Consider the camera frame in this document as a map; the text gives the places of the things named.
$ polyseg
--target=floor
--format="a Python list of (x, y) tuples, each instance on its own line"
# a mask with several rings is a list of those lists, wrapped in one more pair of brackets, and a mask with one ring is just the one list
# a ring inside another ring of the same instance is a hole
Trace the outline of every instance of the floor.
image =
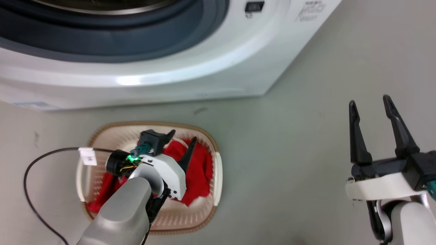
[[(356, 101), (374, 159), (394, 156), (385, 93), (422, 151), (436, 149), (435, 7), (424, 0), (344, 0), (262, 98), (60, 113), (0, 103), (3, 243), (62, 244), (24, 199), (22, 176), (34, 158), (83, 146), (107, 123), (157, 120), (207, 130), (221, 148), (224, 186), (204, 229), (150, 236), (147, 244), (376, 244), (366, 205), (345, 195), (351, 170), (347, 106)], [(29, 176), (36, 208), (70, 244), (89, 224), (76, 197), (76, 163), (76, 153), (60, 153)]]

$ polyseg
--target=black cable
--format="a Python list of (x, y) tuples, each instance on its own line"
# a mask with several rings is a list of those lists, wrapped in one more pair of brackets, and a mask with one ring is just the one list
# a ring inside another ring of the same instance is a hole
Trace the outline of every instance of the black cable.
[[(107, 149), (100, 149), (100, 148), (93, 148), (93, 149), (94, 149), (94, 151), (102, 151), (102, 152), (110, 152), (110, 153), (113, 152), (113, 150), (107, 150)], [(43, 159), (44, 157), (50, 156), (51, 154), (62, 152), (62, 151), (67, 151), (67, 150), (79, 150), (79, 147), (62, 148), (62, 149), (51, 151), (49, 153), (46, 153), (46, 154), (38, 157), (27, 167), (26, 172), (24, 173), (24, 179), (23, 179), (24, 195), (26, 196), (26, 200), (27, 200), (27, 203), (29, 204), (30, 208), (35, 213), (35, 215), (39, 219), (39, 221), (41, 221), (45, 225), (45, 227), (47, 227), (51, 232), (53, 232), (56, 236), (58, 236), (65, 243), (65, 245), (68, 245), (67, 240), (61, 234), (59, 234), (59, 232), (55, 231), (49, 224), (47, 224), (47, 222), (45, 222), (45, 220), (41, 217), (41, 215), (39, 215), (39, 213), (36, 211), (35, 207), (33, 206), (32, 202), (30, 201), (29, 194), (27, 192), (27, 176), (29, 174), (30, 168), (32, 168), (32, 166), (35, 165), (35, 163), (37, 163), (39, 160)]]

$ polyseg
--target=cable label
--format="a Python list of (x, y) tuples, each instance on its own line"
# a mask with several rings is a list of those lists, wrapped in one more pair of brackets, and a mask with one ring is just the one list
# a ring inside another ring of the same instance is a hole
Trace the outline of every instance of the cable label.
[(93, 148), (80, 147), (79, 153), (84, 165), (97, 166), (97, 158), (95, 156), (95, 151)]

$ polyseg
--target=red towel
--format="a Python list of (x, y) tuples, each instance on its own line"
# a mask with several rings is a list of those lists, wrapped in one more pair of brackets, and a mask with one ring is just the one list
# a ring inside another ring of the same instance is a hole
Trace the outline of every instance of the red towel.
[[(172, 141), (163, 153), (179, 161), (187, 148), (180, 142)], [(192, 154), (191, 163), (186, 173), (186, 192), (180, 202), (189, 206), (197, 197), (209, 195), (209, 182), (213, 174), (212, 155), (207, 148), (197, 143)], [(103, 178), (102, 188), (96, 200), (88, 204), (91, 212), (98, 213), (103, 204), (124, 184), (127, 179), (119, 179), (106, 173)]]

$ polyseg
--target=plastic basket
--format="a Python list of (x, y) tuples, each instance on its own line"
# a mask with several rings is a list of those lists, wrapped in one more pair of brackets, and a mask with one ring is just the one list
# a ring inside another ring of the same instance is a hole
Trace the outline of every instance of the plastic basket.
[[(106, 125), (89, 139), (89, 147), (121, 149), (130, 151), (136, 146), (140, 133), (153, 129), (159, 133), (168, 133), (175, 129), (175, 138), (186, 139), (196, 136), (199, 143), (207, 147), (212, 154), (213, 177), (210, 182), (210, 194), (197, 198), (189, 207), (167, 199), (150, 230), (151, 235), (189, 233), (203, 228), (213, 218), (221, 197), (222, 162), (218, 146), (214, 139), (203, 129), (195, 126), (166, 122), (123, 122)], [(96, 152), (97, 166), (84, 166), (80, 160), (77, 167), (76, 187), (82, 201), (85, 215), (93, 220), (97, 215), (90, 212), (86, 204), (94, 201), (99, 194), (108, 153)]]

